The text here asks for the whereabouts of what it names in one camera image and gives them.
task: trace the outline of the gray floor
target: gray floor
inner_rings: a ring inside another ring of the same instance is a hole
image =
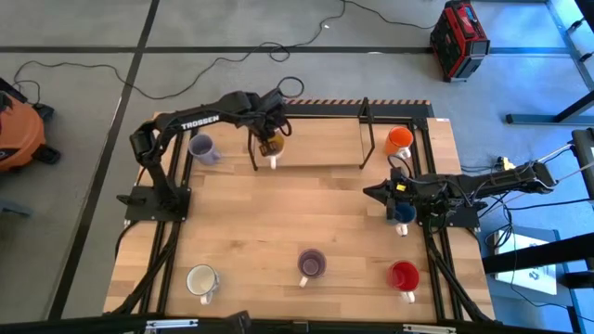
[[[443,1],[438,0],[359,2],[377,8],[388,19],[422,26],[431,26],[443,7]],[[50,0],[41,3],[42,6],[38,4],[29,0],[0,1],[0,24],[3,31],[13,36],[3,34],[0,45],[136,45],[149,9],[149,0],[108,4]],[[544,5],[474,5],[493,47],[563,46]],[[148,45],[257,45],[264,41],[290,45],[311,38],[321,19],[337,15],[340,10],[341,4],[335,0],[200,0],[198,4],[161,1]],[[17,12],[22,19],[15,21],[12,17]],[[560,12],[563,18],[567,13],[575,14],[571,9]],[[42,28],[44,33],[23,23],[27,19],[34,21],[34,26]],[[323,29],[314,45],[426,46],[430,32],[388,25],[353,6],[347,6],[343,18],[327,24],[328,28]],[[217,56],[221,55],[145,55],[136,85],[156,96],[178,91]],[[241,58],[242,55],[225,56]],[[18,65],[30,58],[47,63],[105,62],[125,74],[132,55],[0,54],[0,58],[0,76],[11,79]],[[509,126],[502,122],[503,116],[516,111],[557,113],[588,91],[575,64],[566,55],[491,56],[467,83],[448,84],[441,82],[439,68],[431,55],[292,54],[288,61],[276,63],[267,55],[255,54],[240,64],[219,63],[178,98],[151,101],[134,92],[65,316],[101,312],[113,266],[113,246],[123,223],[124,207],[115,196],[130,190],[137,172],[127,136],[155,111],[196,106],[233,90],[265,93],[286,75],[303,79],[305,97],[430,99],[437,117],[451,119],[458,154],[466,165],[485,165],[497,156],[522,163],[561,146],[570,137],[571,127]],[[29,219],[2,217],[0,322],[3,323],[45,316],[122,91],[122,85],[108,70],[30,68],[22,76],[39,81],[43,102],[57,109],[56,119],[47,126],[48,139],[63,151],[64,158],[56,166],[34,164],[21,175],[5,175],[0,179],[0,198],[18,200],[36,211]],[[34,87],[26,88],[26,94],[34,96]],[[563,175],[575,166],[571,154],[566,154],[550,168],[555,175]],[[585,195],[579,176],[575,176],[561,183],[551,195],[526,196],[514,202],[514,206]],[[580,203],[517,212],[514,220],[518,225],[557,228],[563,238],[568,238],[592,232],[593,215],[589,205]],[[484,229],[503,224],[501,214],[496,212],[486,217]],[[591,291],[579,296],[585,316],[594,316],[592,297]],[[511,317],[509,309],[518,303],[497,301],[497,316],[505,317],[507,323],[523,326],[558,329],[569,326],[563,310],[543,313],[530,305],[521,305],[530,316]]]

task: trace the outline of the wooden tabletop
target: wooden tabletop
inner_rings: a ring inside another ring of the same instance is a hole
[[[429,119],[428,124],[437,172],[460,173],[449,121]],[[392,127],[373,125],[377,147],[364,170],[280,166],[258,172],[247,155],[245,129],[223,123],[203,128],[224,157],[215,166],[193,164],[191,207],[179,237],[166,314],[224,317],[247,310],[252,318],[264,319],[434,322],[420,228],[411,225],[408,237],[399,237],[385,223],[385,208],[362,193],[364,186],[389,176],[382,149]],[[361,130],[354,135],[363,139],[367,151],[369,140],[365,128]],[[421,140],[420,132],[416,137]],[[427,172],[422,143],[418,144],[421,169]],[[163,156],[163,166],[170,159]],[[149,184],[147,175],[142,183]],[[141,222],[123,239],[105,311],[119,306],[144,275],[154,231],[154,223]],[[476,240],[465,229],[448,228],[448,233],[458,280],[483,312],[493,317]],[[310,248],[324,252],[328,267],[323,277],[301,289],[297,257]],[[388,267],[400,260],[409,260],[420,270],[414,304],[405,303],[386,285]],[[212,266],[221,279],[210,305],[201,305],[186,287],[187,273],[200,263]],[[150,310],[155,308],[160,280],[156,280]],[[443,278],[442,291],[451,317]]]

